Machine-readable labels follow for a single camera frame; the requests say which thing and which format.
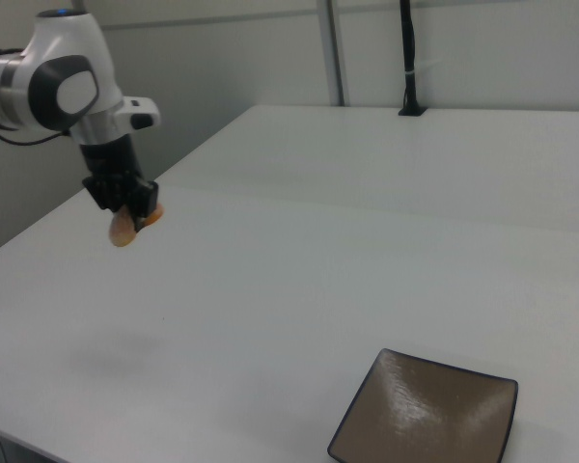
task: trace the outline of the square plate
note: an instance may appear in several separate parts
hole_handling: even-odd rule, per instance
[[[499,463],[516,381],[382,350],[328,454],[341,463]]]

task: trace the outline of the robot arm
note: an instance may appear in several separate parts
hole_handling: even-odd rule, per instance
[[[151,99],[116,85],[91,14],[43,12],[25,50],[0,50],[0,129],[68,132],[92,174],[86,189],[101,209],[126,205],[136,231],[156,208],[158,185],[144,179],[129,134],[158,124]]]

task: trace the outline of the orange object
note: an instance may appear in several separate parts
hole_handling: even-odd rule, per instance
[[[135,239],[137,232],[133,225],[133,219],[128,213],[128,207],[123,205],[118,212],[114,214],[112,223],[109,226],[109,240],[114,246],[122,248]]]
[[[156,222],[158,219],[160,219],[161,216],[163,215],[163,212],[165,212],[165,207],[163,207],[163,204],[157,203],[156,209],[144,221],[144,227],[147,227],[148,225],[152,225],[154,222]]]

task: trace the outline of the table surface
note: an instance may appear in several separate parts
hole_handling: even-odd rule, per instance
[[[124,249],[79,193],[0,249],[0,431],[70,463],[326,462],[383,347],[514,378],[579,462],[579,113],[256,107]]]

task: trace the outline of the white wall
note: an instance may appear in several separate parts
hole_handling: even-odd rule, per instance
[[[117,14],[121,3],[85,5],[103,25],[124,93],[150,96],[161,110],[162,126],[135,137],[149,176],[255,104],[335,102],[332,47],[322,44],[319,0],[165,0],[154,3],[162,10],[155,14],[139,0],[129,2],[136,26]]]
[[[349,103],[401,105],[398,0],[339,0]],[[412,1],[419,101],[579,110],[579,0]]]
[[[0,48],[23,47],[35,15],[67,0],[0,0]],[[34,140],[39,134],[21,134]],[[0,246],[80,190],[86,169],[79,149],[62,139],[31,148],[0,142]]]

